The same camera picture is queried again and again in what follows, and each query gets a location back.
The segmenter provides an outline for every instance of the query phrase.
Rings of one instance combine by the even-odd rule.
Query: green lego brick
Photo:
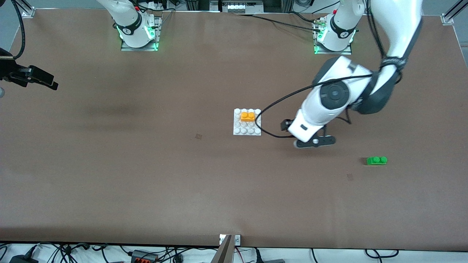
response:
[[[387,164],[387,158],[385,156],[373,156],[367,158],[367,165],[385,165]]]

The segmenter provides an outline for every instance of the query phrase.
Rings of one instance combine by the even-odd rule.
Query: brown table surface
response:
[[[121,52],[105,10],[38,10],[25,25],[18,63],[59,90],[1,83],[0,240],[216,245],[233,233],[243,246],[468,249],[468,71],[438,17],[424,17],[386,108],[332,121],[337,143],[308,150],[233,136],[232,121],[309,85],[332,57],[314,55],[309,31],[176,13],[159,51]],[[359,28],[351,58],[377,69]],[[306,95],[264,128],[281,133]],[[388,164],[363,165],[376,155]]]

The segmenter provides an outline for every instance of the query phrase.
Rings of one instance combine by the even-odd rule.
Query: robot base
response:
[[[159,38],[161,36],[161,24],[162,24],[162,17],[154,16],[154,24],[152,25],[154,29],[149,29],[148,34],[154,34],[155,37],[150,42],[148,42],[148,44],[139,48],[130,47],[124,42],[124,40],[122,39],[122,36],[120,36],[120,39],[122,40],[120,51],[158,51]]]
[[[329,50],[325,46],[323,46],[322,43],[319,42],[319,40],[325,36],[326,30],[327,30],[325,17],[321,17],[320,19],[315,20],[314,23],[312,23],[312,28],[320,30],[320,33],[313,32],[313,35],[312,35],[314,39],[314,54],[328,54],[328,55],[351,55],[352,54],[352,49],[351,49],[352,38],[348,46],[344,50],[341,50],[341,51]]]

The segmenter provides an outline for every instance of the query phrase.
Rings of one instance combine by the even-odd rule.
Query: orange lego brick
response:
[[[241,113],[242,122],[253,122],[255,121],[255,113],[253,112],[243,112]]]

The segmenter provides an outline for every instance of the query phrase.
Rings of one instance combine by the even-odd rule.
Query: white floor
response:
[[[34,244],[10,244],[5,257],[0,261],[7,263],[15,255],[24,255]],[[147,252],[161,251],[161,247],[131,247],[124,246],[127,251],[135,249]],[[240,248],[244,263],[256,261],[256,253],[252,248]],[[314,263],[311,250],[307,248],[260,248],[264,261],[283,259],[286,263]],[[34,259],[39,263],[46,263],[55,251],[52,245],[39,245],[33,253]],[[108,246],[105,250],[105,256],[110,263],[124,262],[130,263],[131,258],[124,253],[119,246]],[[360,249],[314,249],[318,263],[378,263],[377,259],[371,259]],[[183,253],[183,262],[202,263],[210,262],[216,251],[214,250],[196,250],[191,249]],[[393,251],[379,250],[383,255],[390,255]],[[105,263],[101,251],[92,249],[84,250],[79,248],[74,250],[72,256],[78,263]],[[60,263],[61,257],[57,256],[55,263]],[[384,258],[383,263],[466,263],[468,262],[467,252],[430,252],[430,251],[400,251],[394,258]],[[240,257],[235,253],[234,263],[242,263]]]

